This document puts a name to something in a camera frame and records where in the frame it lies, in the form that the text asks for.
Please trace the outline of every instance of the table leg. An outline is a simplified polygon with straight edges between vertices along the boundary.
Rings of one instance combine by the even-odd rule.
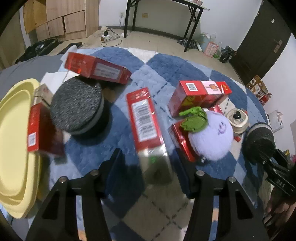
[[[133,13],[133,27],[132,27],[132,31],[135,31],[135,23],[136,23],[137,10],[138,10],[138,1],[136,1],[136,3],[135,3],[135,11]]]
[[[131,0],[128,0],[127,6],[126,6],[126,19],[124,21],[124,34],[123,34],[124,38],[126,38],[126,32],[128,30],[128,16],[129,16],[130,7],[131,7]]]
[[[190,17],[190,20],[189,20],[189,23],[188,23],[188,26],[187,26],[187,29],[186,29],[186,32],[184,34],[184,38],[186,38],[187,34],[188,34],[188,31],[189,31],[189,28],[190,28],[190,25],[191,25],[191,22],[192,22],[192,16],[195,14],[196,12],[196,8],[193,10],[193,12],[191,12],[191,9],[189,8],[189,11],[191,13],[191,17]]]
[[[197,18],[196,18],[196,20],[195,20],[194,26],[193,26],[193,28],[192,28],[192,31],[191,31],[191,34],[190,34],[190,36],[189,36],[189,39],[188,39],[187,45],[186,45],[186,47],[185,47],[185,49],[184,49],[184,52],[186,52],[187,49],[188,49],[188,47],[189,47],[189,44],[190,44],[191,39],[192,39],[192,36],[193,36],[193,34],[194,34],[194,32],[195,32],[195,29],[196,29],[196,27],[197,27],[197,24],[198,24],[198,22],[199,22],[199,20],[200,20],[200,16],[202,15],[202,11],[203,11],[203,9],[200,9],[200,11],[198,12]]]

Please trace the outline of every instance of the purple plush toy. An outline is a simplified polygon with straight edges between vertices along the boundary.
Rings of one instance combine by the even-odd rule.
[[[210,161],[223,158],[233,140],[233,129],[222,114],[207,111],[208,126],[197,133],[189,133],[188,138],[194,151]]]

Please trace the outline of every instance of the tiled floor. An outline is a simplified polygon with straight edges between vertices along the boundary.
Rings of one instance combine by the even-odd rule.
[[[121,35],[123,30],[114,29],[116,33]],[[57,46],[53,51],[49,53],[49,55],[56,55],[61,50],[63,50],[69,43],[72,42],[82,42],[83,46],[81,48],[94,48],[94,47],[101,47],[101,35],[102,31],[98,30],[97,32],[93,33],[88,38],[84,39],[74,39],[64,41],[62,44]],[[151,50],[156,51],[159,53],[165,53],[169,55],[178,56],[180,58],[193,61],[216,71],[221,72],[224,75],[238,81],[241,83],[240,78],[232,68],[232,66],[227,63],[223,64],[219,60],[215,58],[209,58],[205,56],[203,53],[200,53],[196,49],[188,50],[186,53],[184,52],[184,46],[177,43],[175,39],[163,37],[160,35],[155,34],[148,34],[142,32],[128,32],[128,37],[126,39],[121,36],[122,43],[120,40],[113,40],[106,43],[106,46],[114,46],[119,44],[118,47],[132,47],[132,48],[139,48],[144,50]]]

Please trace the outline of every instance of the wooden cabinet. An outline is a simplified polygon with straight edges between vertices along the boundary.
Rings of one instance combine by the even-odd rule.
[[[36,34],[37,34],[38,41],[49,39],[50,35],[49,35],[49,30],[48,30],[48,24],[44,23],[44,24],[38,26],[36,28]]]
[[[60,36],[64,34],[63,17],[56,18],[48,22],[48,30],[50,37]]]
[[[86,38],[99,28],[99,0],[28,0],[23,13],[26,33],[36,29],[39,41]]]
[[[66,33],[85,30],[84,11],[64,16]]]
[[[84,10],[84,0],[47,0],[47,20]]]

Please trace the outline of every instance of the qr code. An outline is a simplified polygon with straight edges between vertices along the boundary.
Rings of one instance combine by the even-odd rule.
[[[194,83],[186,83],[189,91],[197,91],[197,88]]]
[[[36,145],[36,132],[28,136],[28,147]]]

